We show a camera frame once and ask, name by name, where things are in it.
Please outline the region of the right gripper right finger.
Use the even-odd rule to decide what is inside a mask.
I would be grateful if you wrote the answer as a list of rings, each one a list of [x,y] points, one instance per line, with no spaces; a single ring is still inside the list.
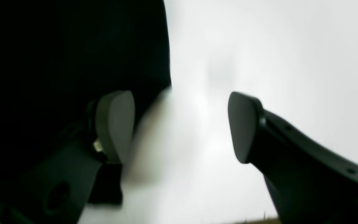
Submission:
[[[262,174],[282,224],[358,224],[358,165],[310,139],[259,99],[232,92],[233,150]]]

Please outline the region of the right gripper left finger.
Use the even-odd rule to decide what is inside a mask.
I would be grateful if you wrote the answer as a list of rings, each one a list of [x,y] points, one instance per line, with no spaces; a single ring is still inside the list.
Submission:
[[[69,128],[50,156],[0,182],[0,224],[76,224],[103,164],[126,162],[134,125],[131,91],[92,103],[86,121]]]

